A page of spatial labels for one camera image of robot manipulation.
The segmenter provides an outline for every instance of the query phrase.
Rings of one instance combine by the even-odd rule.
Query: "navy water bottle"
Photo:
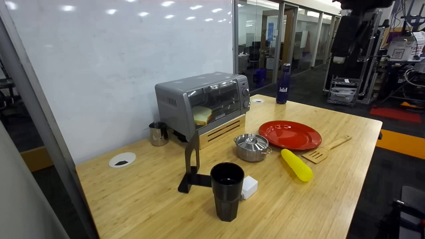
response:
[[[276,94],[276,103],[285,104],[288,100],[289,82],[291,81],[289,76],[289,69],[291,64],[285,63],[283,65],[282,75],[278,82],[278,93]]]

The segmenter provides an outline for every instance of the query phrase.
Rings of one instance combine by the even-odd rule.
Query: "toaster oven door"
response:
[[[202,128],[218,119],[240,110],[238,83],[221,82],[187,92],[195,128]]]

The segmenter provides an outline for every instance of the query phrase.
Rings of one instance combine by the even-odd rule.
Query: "red plate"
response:
[[[276,120],[264,123],[258,129],[270,144],[292,150],[314,149],[322,137],[314,129],[292,121]]]

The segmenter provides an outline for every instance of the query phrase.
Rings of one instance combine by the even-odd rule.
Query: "pot handle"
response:
[[[260,152],[261,154],[269,154],[269,153],[271,153],[271,152],[273,152],[273,150],[272,150],[272,148],[271,147],[267,147],[267,152]]]

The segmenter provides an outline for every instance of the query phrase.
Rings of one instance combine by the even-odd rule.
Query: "wooden spatula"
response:
[[[321,161],[323,161],[324,159],[328,157],[329,150],[336,148],[337,146],[340,146],[341,144],[349,141],[350,139],[351,139],[351,136],[345,135],[344,137],[340,137],[336,139],[334,142],[326,146],[319,147],[314,150],[310,150],[307,153],[304,153],[302,156],[312,161],[313,163],[320,163]]]

